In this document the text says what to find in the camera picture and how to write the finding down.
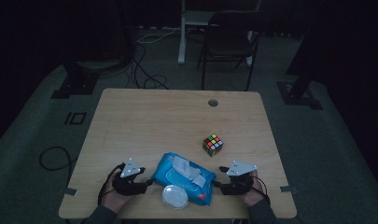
black chair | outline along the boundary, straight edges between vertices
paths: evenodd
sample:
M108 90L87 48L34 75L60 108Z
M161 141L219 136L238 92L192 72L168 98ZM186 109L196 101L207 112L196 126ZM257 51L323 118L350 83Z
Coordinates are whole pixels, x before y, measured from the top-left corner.
M245 91L249 89L259 36L266 31L268 22L269 17L263 11L220 11L211 17L205 28L203 49L197 63L199 68L203 62L202 90L206 63L238 62L235 66L238 67L245 58L252 56Z

desk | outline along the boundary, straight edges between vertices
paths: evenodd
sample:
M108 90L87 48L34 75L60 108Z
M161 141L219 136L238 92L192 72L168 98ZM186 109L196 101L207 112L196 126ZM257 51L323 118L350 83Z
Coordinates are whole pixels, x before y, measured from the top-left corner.
M216 99L218 106L210 106L211 99ZM202 143L212 133L225 145L209 157ZM288 182L258 93L106 89L69 183L69 188L78 190L77 195L64 195L60 217L89 216L106 175L116 165L133 158L138 166L146 167L135 179L143 182L156 171L162 155L171 151L215 172L222 183L228 183L229 178L218 166L230 166L233 160L256 164L276 216L296 216L291 193L279 188ZM146 194L133 198L119 217L247 217L244 203L216 188L210 206L189 203L181 210L163 204L162 189L157 184L148 187Z
M261 5L261 0L256 1L255 10L259 10ZM215 12L210 11L192 11L186 10L186 0L182 0L182 12L180 18L180 44L179 44L179 54L177 57L177 62L179 64L185 63L186 56L186 25L202 25L206 26L209 19ZM246 59L246 63L250 66L252 58Z

round container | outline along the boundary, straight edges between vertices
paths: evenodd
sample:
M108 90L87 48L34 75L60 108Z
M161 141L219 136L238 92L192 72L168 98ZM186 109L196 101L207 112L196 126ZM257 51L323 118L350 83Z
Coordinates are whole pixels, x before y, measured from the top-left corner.
M181 209L188 204L189 196L182 188L168 185L162 191L162 200L173 208Z

rubik's cube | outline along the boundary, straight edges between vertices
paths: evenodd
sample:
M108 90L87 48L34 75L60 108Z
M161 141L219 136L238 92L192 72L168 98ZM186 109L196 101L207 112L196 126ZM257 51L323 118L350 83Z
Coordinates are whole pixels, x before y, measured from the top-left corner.
M205 150L210 157L217 154L222 148L223 142L215 134L212 134L203 140L203 150Z

hand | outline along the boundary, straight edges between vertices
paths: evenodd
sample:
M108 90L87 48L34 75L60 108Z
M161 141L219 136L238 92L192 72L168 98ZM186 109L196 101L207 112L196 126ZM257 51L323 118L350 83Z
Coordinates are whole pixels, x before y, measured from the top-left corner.
M106 207L116 214L118 214L122 207L131 199L133 196L124 196L119 193L117 193L113 189L113 180L115 178L117 173L112 174L109 181L106 184L104 196L102 197L101 205L103 207Z
M257 170L252 171L250 173L250 175L252 175L252 176L258 176L258 171ZM262 185L260 184L260 182L256 178L253 178L253 185L252 185L252 187L254 189L258 189L259 191L263 192ZM264 199L264 197L261 194L255 192L254 190L250 190L249 192L247 192L246 194L243 194L243 195L238 195L238 197L242 201L244 201L244 203L246 203L246 205L248 207L250 207L253 204L258 203L258 202L260 202L261 200Z

